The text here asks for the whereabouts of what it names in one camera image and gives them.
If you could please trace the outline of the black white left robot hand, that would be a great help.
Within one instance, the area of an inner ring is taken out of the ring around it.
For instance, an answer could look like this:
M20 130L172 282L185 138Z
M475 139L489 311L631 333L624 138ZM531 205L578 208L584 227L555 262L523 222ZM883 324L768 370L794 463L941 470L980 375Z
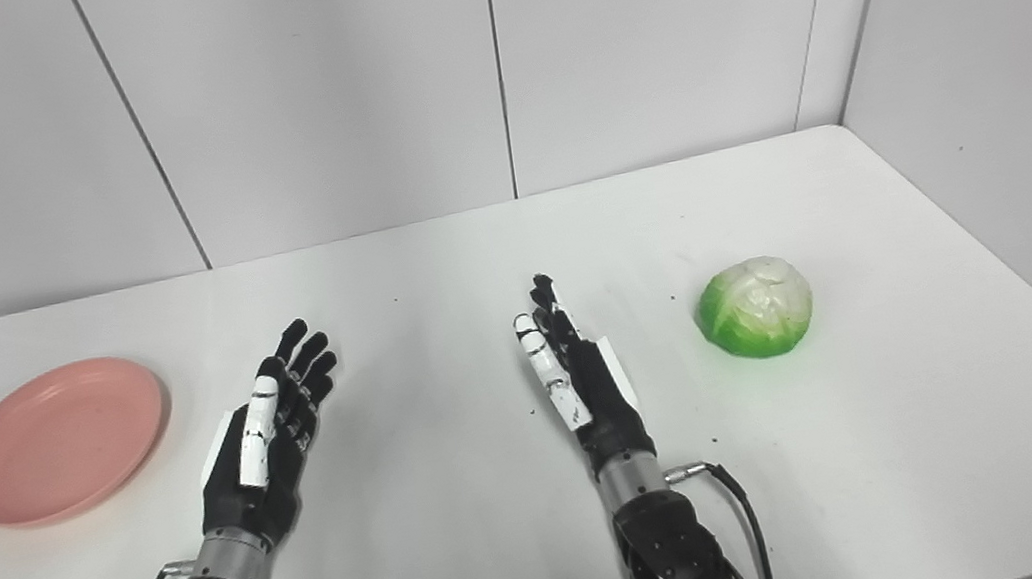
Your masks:
M328 335L304 319L285 328L218 440L203 486L205 535L241 530L272 550L295 527L303 467L337 361Z

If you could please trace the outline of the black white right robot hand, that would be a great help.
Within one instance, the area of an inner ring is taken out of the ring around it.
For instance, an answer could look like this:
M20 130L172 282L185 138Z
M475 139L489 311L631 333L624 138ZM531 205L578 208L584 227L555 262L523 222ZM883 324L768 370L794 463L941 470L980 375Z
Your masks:
M593 477L635 452L656 454L631 386L607 339L583 335L546 274L533 275L533 311L513 322L514 335Z

